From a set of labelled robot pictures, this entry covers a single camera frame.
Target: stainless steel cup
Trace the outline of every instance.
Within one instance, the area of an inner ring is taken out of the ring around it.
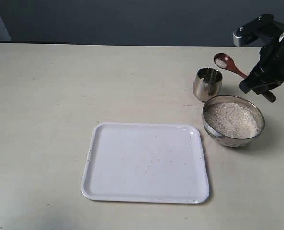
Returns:
[[[193,93],[198,100],[206,102],[219,94],[223,75],[213,68],[202,68],[197,72]]]

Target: table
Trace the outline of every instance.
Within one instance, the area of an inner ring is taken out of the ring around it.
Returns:
[[[258,48],[0,44],[0,229],[284,229],[284,84],[258,140],[225,148],[204,131],[196,72],[231,55],[248,73]],[[80,191],[100,122],[184,123],[202,135],[211,195],[201,205],[94,202]]]

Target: metal bowl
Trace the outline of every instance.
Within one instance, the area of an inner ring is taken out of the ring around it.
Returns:
[[[247,138],[247,139],[237,139],[237,138],[231,138],[228,136],[225,136],[219,132],[217,132],[215,129],[213,129],[207,120],[204,117],[205,112],[213,105],[223,103],[223,102],[233,102],[233,103],[238,103],[239,105],[243,106],[244,108],[247,108],[249,112],[253,115],[253,117],[256,119],[257,122],[257,127],[258,131],[257,134],[254,137]],[[204,124],[204,129],[206,132],[214,138],[218,143],[224,146],[229,146],[229,147],[239,147],[239,146],[244,146],[247,145],[248,143],[252,142],[258,136],[261,134],[261,132],[264,129],[265,126],[265,121],[263,114],[261,111],[251,102],[240,98],[236,96],[231,96],[231,95],[220,95],[213,97],[209,99],[203,107],[203,124]]]

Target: white tray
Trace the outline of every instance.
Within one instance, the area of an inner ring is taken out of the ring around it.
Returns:
[[[209,184],[198,130],[170,124],[97,125],[81,190],[91,200],[205,201]]]

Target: gray wall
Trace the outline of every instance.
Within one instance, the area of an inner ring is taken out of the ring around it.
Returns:
[[[233,46],[263,13],[284,23],[284,0],[0,0],[13,41],[73,44]]]

